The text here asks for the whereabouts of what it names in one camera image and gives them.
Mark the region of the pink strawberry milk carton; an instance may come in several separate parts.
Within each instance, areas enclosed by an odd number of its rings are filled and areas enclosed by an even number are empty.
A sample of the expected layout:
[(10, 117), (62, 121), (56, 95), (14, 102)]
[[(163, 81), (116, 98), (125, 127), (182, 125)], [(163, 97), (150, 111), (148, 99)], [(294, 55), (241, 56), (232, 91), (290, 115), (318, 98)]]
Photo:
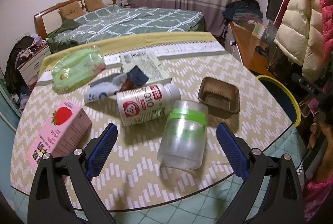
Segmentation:
[(45, 153), (53, 157), (69, 155), (91, 130), (91, 126), (92, 121), (81, 106), (67, 99), (62, 100), (30, 145), (26, 161), (35, 171)]

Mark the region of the left brown pillow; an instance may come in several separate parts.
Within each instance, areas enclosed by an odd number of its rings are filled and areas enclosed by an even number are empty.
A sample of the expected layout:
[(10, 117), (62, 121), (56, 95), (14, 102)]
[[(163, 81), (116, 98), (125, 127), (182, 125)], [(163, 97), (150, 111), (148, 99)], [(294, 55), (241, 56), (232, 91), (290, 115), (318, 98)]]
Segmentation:
[(73, 20), (75, 18), (83, 16), (85, 13), (86, 12), (81, 8), (78, 1), (74, 1), (70, 4), (67, 4), (67, 5), (59, 8), (59, 14), (60, 14), (62, 20), (65, 20), (65, 19)]

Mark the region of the green checked duvet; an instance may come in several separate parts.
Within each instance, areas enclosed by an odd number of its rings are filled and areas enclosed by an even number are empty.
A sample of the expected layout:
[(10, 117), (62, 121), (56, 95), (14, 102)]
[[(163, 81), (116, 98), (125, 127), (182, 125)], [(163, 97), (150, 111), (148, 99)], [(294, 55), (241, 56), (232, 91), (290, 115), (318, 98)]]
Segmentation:
[(109, 4), (73, 20), (66, 19), (48, 37), (54, 49), (109, 38), (152, 32), (205, 31), (201, 12), (165, 8), (122, 8)]

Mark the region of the wooden desk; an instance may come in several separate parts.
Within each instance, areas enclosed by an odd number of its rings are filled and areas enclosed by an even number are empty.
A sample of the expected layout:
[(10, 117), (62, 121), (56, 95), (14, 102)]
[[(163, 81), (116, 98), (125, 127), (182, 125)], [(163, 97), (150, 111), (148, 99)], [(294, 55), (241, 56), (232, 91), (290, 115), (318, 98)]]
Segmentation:
[(225, 49), (255, 76), (275, 76), (267, 69), (267, 58), (255, 51), (256, 47), (266, 48), (266, 44), (242, 26), (230, 22), (227, 26)]

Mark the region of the yellow rimmed blue trash bin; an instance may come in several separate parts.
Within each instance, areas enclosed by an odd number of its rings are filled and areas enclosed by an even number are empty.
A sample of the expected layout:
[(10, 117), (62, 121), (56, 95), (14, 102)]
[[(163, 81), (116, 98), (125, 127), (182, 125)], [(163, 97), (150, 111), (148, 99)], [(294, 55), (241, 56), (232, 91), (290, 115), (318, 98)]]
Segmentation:
[(258, 75), (256, 79), (263, 84), (280, 104), (281, 108), (293, 122), (293, 126), (299, 126), (301, 123), (301, 110), (293, 94), (275, 78), (267, 75)]

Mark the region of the pale green cardboard box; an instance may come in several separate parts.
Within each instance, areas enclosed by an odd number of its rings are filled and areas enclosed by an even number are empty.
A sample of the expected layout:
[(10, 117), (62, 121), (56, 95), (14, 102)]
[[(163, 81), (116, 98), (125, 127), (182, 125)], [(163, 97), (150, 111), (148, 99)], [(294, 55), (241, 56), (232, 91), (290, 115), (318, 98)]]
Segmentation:
[(150, 51), (136, 51), (120, 55), (123, 72), (129, 72), (137, 66), (149, 79), (147, 84), (168, 84), (172, 78), (163, 64)]

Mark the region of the brown plastic tray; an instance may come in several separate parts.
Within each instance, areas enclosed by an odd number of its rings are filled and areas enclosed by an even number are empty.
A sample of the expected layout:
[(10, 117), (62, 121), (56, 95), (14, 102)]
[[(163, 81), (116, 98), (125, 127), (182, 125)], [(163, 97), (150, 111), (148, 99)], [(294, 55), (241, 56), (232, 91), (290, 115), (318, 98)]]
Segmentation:
[(236, 86), (211, 77), (205, 77), (198, 92), (200, 103), (208, 113), (219, 118), (230, 118), (240, 112), (239, 90)]

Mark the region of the clothes pile on desk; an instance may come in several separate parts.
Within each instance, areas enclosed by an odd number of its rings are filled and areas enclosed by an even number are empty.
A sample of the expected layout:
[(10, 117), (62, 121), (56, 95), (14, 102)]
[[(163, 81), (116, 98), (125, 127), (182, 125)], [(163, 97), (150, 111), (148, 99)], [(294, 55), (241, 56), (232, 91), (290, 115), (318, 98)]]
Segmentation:
[(263, 13), (257, 0), (238, 0), (226, 5), (222, 12), (224, 25), (227, 26), (231, 21), (240, 24), (262, 24)]

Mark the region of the brown pillow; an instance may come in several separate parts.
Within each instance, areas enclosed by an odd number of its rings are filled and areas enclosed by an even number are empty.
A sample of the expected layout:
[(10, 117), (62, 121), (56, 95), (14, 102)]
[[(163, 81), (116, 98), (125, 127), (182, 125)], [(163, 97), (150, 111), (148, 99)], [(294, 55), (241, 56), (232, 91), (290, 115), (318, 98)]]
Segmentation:
[(102, 0), (84, 0), (84, 3), (88, 12), (93, 12), (106, 7)]
[(67, 4), (67, 5), (59, 8), (59, 14), (60, 14), (62, 20), (65, 20), (65, 19), (73, 20), (75, 18), (83, 16), (85, 13), (86, 12), (81, 8), (78, 1), (74, 1), (70, 4)]

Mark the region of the patterned beige green tablecloth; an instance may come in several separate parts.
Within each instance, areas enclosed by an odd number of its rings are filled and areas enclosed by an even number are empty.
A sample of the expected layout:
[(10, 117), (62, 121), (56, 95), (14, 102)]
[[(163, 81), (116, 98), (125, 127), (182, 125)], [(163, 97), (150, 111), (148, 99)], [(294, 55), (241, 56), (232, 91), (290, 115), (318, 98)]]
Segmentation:
[[(287, 153), (299, 165), (306, 148), (291, 120), (279, 103), (232, 55), (207, 35), (198, 52), (160, 58), (184, 100), (196, 101), (201, 81), (212, 77), (236, 86), (240, 93), (240, 112), (227, 118), (233, 133), (250, 147), (269, 156)], [(11, 186), (15, 212), (27, 220), (34, 169), (25, 156), (43, 124), (61, 101), (67, 99), (83, 106), (88, 86), (67, 94), (54, 91), (52, 81), (39, 81), (22, 112), (11, 157)], [(181, 171), (160, 164), (157, 153), (165, 127), (165, 118), (133, 126), (124, 126), (114, 98), (83, 107), (92, 122), (84, 136), (85, 145), (112, 123), (118, 138), (93, 187), (118, 223), (215, 223), (231, 203), (242, 183), (232, 173), (216, 138), (223, 120), (208, 117), (207, 142), (200, 168)]]

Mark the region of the white bedside cabinet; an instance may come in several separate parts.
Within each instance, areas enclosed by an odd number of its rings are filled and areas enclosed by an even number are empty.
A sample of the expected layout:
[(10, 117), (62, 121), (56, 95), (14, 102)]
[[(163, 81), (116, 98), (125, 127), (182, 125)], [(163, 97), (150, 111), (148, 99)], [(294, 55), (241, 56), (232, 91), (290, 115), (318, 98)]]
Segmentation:
[(50, 54), (51, 52), (48, 45), (42, 45), (42, 47), (32, 56), (32, 58), (18, 67), (18, 71), (20, 72), (24, 82), (28, 87), (33, 87), (36, 85), (42, 61)]

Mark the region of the blue white wrapper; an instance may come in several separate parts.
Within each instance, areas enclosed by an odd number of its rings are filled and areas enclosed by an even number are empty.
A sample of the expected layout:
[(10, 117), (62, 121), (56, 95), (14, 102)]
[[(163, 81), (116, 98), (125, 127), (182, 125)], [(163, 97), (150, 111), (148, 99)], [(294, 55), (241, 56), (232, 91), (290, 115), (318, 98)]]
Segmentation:
[(84, 94), (84, 103), (91, 103), (111, 97), (119, 92), (145, 85), (149, 77), (135, 66), (127, 73), (116, 73), (101, 78), (89, 84), (90, 88)]

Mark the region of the green plastic bag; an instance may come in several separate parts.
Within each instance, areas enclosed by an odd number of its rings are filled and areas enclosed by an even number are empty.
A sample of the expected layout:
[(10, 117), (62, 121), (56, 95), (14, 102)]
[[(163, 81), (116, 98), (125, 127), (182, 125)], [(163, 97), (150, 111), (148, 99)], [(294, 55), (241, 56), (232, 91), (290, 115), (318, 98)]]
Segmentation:
[(66, 55), (51, 70), (56, 93), (71, 92), (93, 80), (106, 68), (104, 56), (96, 46)]

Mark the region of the clear jar green tape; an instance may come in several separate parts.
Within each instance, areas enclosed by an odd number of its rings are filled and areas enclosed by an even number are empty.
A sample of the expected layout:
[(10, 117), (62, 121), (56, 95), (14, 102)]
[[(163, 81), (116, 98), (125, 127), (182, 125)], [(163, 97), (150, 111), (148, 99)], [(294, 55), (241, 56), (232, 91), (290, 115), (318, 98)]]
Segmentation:
[(207, 106), (194, 101), (175, 101), (165, 124), (157, 154), (158, 161), (177, 169), (200, 168), (207, 128)]

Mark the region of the white Q10 supplement bottle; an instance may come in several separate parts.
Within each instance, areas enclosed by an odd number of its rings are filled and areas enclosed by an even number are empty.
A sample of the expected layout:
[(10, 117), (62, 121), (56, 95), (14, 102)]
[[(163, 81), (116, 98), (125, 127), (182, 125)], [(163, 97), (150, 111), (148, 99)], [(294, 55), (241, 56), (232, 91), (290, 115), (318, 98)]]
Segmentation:
[(180, 99), (180, 91), (173, 83), (151, 84), (116, 95), (117, 107), (124, 126), (164, 117), (170, 113), (175, 101)]

